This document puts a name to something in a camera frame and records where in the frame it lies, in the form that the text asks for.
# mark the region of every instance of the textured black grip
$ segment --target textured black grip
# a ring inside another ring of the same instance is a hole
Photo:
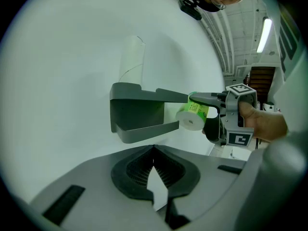
[[[56,225],[60,225],[65,216],[85,191],[80,186],[70,186],[43,214],[45,218]]]

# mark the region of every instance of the gray plastic bracket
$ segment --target gray plastic bracket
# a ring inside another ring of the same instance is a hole
[[[138,84],[114,83],[110,90],[110,125],[123,143],[135,143],[179,128],[179,122],[164,124],[165,103],[186,103],[188,95]]]

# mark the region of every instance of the ceiling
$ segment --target ceiling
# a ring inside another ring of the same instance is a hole
[[[217,13],[198,9],[225,78],[244,78],[252,66],[280,66],[273,27],[263,52],[257,53],[263,18],[267,16],[262,0],[243,0]]]

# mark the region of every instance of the fluorescent light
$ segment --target fluorescent light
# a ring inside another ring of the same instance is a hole
[[[263,23],[262,35],[257,49],[257,53],[261,53],[264,50],[266,41],[268,40],[270,34],[270,27],[271,27],[271,20],[265,19]]]

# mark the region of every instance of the person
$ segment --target person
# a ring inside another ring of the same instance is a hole
[[[242,0],[193,1],[200,8],[206,11],[217,12],[219,10],[225,9],[226,5],[238,3]],[[296,65],[301,65],[300,67],[302,69],[305,67],[306,63],[303,61],[303,59],[307,59],[307,55],[305,55],[306,47],[303,43],[303,40],[301,40],[301,34],[288,11],[276,0],[263,0],[263,2],[267,6],[269,18],[272,19],[274,24],[276,41],[280,50],[282,70],[284,73],[284,79],[286,80]],[[292,110],[290,105],[288,106],[284,103],[284,106],[285,110],[282,109],[282,111],[289,112]],[[239,112],[240,115],[244,118],[245,127],[254,128],[255,138],[260,138],[265,141],[273,141],[287,134],[288,126],[281,113],[267,113],[265,111],[260,111],[252,107],[250,104],[244,102],[239,103]]]

